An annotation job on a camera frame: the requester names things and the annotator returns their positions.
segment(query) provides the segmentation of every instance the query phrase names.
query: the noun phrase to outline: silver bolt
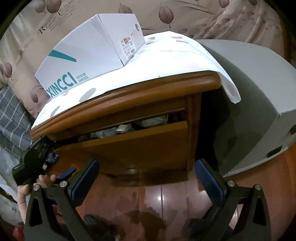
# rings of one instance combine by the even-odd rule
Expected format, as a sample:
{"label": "silver bolt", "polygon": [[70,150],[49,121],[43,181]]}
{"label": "silver bolt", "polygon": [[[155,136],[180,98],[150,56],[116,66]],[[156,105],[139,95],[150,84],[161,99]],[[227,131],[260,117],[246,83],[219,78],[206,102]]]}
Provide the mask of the silver bolt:
{"label": "silver bolt", "polygon": [[259,184],[256,184],[256,185],[255,185],[255,188],[256,188],[258,191],[261,190],[261,186],[260,186]]}
{"label": "silver bolt", "polygon": [[62,182],[59,184],[59,186],[63,188],[63,187],[65,187],[65,186],[67,186],[67,184],[68,184],[68,183],[67,183],[66,181],[62,181]]}
{"label": "silver bolt", "polygon": [[33,187],[33,190],[34,190],[34,191],[37,191],[37,190],[39,189],[39,187],[40,187],[39,185],[35,185],[35,186]]}
{"label": "silver bolt", "polygon": [[234,181],[228,181],[227,184],[230,187],[234,187],[235,186],[235,182]]}

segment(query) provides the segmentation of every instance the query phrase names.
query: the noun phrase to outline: drawer front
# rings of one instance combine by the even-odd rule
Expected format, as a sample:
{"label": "drawer front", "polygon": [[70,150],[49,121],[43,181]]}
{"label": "drawer front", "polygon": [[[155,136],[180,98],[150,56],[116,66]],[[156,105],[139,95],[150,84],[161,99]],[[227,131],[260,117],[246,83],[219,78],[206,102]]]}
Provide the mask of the drawer front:
{"label": "drawer front", "polygon": [[125,133],[56,150],[60,155],[83,152],[100,161],[101,172],[112,175],[186,169],[188,159],[186,121]]}

